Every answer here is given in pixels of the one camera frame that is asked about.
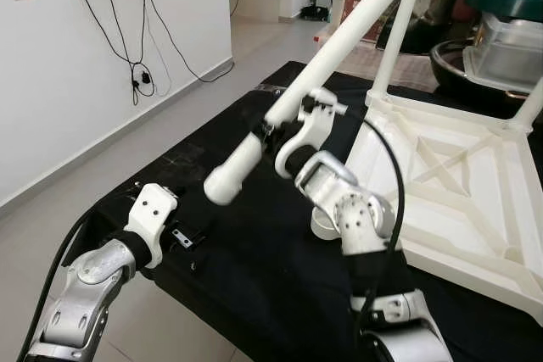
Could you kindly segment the black round basin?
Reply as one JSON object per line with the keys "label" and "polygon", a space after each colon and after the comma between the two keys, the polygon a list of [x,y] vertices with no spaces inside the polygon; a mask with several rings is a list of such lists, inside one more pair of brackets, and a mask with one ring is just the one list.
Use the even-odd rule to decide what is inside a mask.
{"label": "black round basin", "polygon": [[435,93],[469,113],[512,118],[527,101],[528,94],[482,86],[470,79],[464,68],[464,51],[469,44],[469,40],[449,40],[430,49],[430,66],[438,82]]}

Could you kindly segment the white plastic table top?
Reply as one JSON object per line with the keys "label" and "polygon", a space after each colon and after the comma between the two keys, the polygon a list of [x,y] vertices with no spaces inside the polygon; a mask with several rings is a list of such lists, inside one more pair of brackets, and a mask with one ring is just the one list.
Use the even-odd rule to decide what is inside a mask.
{"label": "white plastic table top", "polygon": [[[391,97],[417,107],[372,121],[405,161],[407,263],[539,325],[543,208],[528,141],[533,123],[524,133],[507,129],[508,119]],[[340,161],[366,189],[396,202],[395,173],[372,131],[360,130]]]}

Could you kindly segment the white low platform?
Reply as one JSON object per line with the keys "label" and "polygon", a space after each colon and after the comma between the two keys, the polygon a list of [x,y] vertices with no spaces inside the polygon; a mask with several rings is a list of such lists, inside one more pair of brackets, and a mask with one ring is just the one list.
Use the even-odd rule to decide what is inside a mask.
{"label": "white low platform", "polygon": [[[336,71],[375,81],[383,56],[383,49],[377,49],[373,43],[361,41],[341,61]],[[400,53],[392,68],[389,86],[415,88],[418,91],[432,93],[437,90],[439,83],[432,71],[428,55]]]}

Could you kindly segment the clear plastic bin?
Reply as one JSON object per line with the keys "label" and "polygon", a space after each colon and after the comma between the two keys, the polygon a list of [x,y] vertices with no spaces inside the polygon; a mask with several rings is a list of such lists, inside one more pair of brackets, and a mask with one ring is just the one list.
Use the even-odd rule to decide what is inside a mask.
{"label": "clear plastic bin", "polygon": [[482,14],[464,64],[466,74],[486,86],[531,93],[543,75],[542,22]]}

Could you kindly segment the black table cloth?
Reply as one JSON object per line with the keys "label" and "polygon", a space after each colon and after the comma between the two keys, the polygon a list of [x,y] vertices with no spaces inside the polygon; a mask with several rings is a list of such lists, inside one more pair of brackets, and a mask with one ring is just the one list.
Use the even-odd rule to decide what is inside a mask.
{"label": "black table cloth", "polygon": [[[263,83],[287,86],[304,67],[288,61]],[[207,202],[199,191],[210,169],[227,156],[229,142],[244,136],[275,99],[250,88],[175,145],[194,142],[206,149],[205,176],[160,175],[155,158],[117,185],[79,216],[76,245],[97,248],[123,227],[137,196],[136,183],[178,188],[177,221],[168,231],[175,224],[193,224],[209,227],[209,234],[193,251],[180,250],[173,237],[162,237],[162,264],[143,276],[255,362],[345,357],[353,322],[348,261],[337,242],[311,233],[310,210],[294,185],[261,164],[227,207]],[[408,268],[404,274],[423,292],[445,340],[491,361],[540,357],[533,345],[542,330],[526,313],[426,270]]]}

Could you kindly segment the clear tape strip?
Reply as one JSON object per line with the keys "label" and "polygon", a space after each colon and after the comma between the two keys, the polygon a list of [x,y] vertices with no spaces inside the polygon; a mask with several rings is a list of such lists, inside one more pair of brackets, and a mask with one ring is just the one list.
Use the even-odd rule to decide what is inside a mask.
{"label": "clear tape strip", "polygon": [[282,95],[287,90],[286,86],[275,86],[275,84],[260,83],[252,88],[253,93],[267,93],[271,95]]}

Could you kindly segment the clear tape cross patch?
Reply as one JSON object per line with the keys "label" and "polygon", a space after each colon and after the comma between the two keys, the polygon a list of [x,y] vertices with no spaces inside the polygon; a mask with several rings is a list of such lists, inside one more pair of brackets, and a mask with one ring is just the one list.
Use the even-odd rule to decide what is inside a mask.
{"label": "clear tape cross patch", "polygon": [[156,168],[163,176],[205,176],[207,172],[203,161],[205,150],[194,142],[183,142],[160,156],[159,160],[156,160]]}

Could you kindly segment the black plastic bag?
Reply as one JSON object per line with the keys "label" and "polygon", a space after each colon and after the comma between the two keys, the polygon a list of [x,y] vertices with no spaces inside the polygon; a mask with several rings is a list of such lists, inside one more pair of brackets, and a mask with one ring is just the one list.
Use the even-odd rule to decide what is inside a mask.
{"label": "black plastic bag", "polygon": [[451,28],[451,10],[456,0],[416,0],[400,53],[423,55],[446,40]]}

